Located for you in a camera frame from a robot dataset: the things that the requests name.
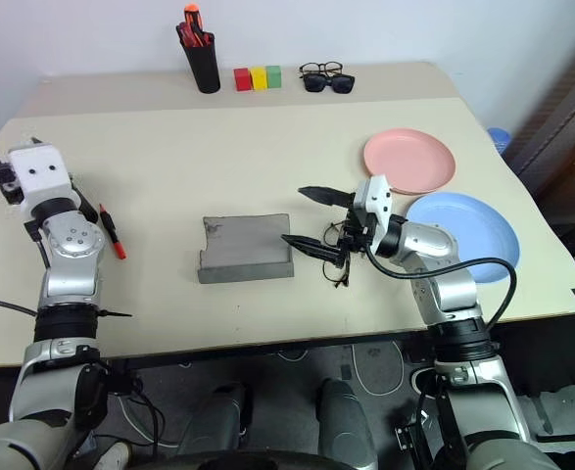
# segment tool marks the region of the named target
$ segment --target white table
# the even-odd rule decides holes
[[[575,263],[500,158],[451,82],[426,64],[348,69],[350,95],[309,94],[284,72],[284,87],[201,95],[176,73],[55,78],[42,83],[0,132],[0,153],[30,136],[60,149],[92,204],[113,215],[128,259],[107,247],[103,307],[133,313],[100,320],[106,356],[189,352],[421,329],[409,283],[353,262],[350,288],[324,280],[321,261],[294,254],[296,275],[201,285],[202,217],[287,212],[292,233],[319,237],[345,211],[297,192],[307,185],[352,191],[367,177],[366,140],[413,127],[455,155],[445,190],[498,210],[517,233],[518,290],[503,321],[575,311]],[[395,196],[405,213],[415,199]],[[0,196],[0,299],[36,307],[43,266],[19,210]],[[481,285],[486,320],[507,281]],[[33,319],[0,308],[0,365],[22,360]]]

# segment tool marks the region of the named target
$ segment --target pink plate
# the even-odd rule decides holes
[[[384,174],[392,190],[430,193],[455,174],[455,158],[432,135],[415,129],[390,129],[370,138],[363,150],[371,174]]]

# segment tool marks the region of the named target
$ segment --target white wall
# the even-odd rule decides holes
[[[511,130],[575,52],[574,0],[198,1],[225,67],[430,61]],[[42,75],[185,68],[185,3],[0,0],[0,127]]]

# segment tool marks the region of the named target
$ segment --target green block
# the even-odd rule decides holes
[[[280,88],[280,66],[266,66],[267,88]]]

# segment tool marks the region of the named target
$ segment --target red block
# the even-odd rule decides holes
[[[248,69],[234,69],[233,72],[235,73],[235,87],[237,91],[252,90],[252,79]]]

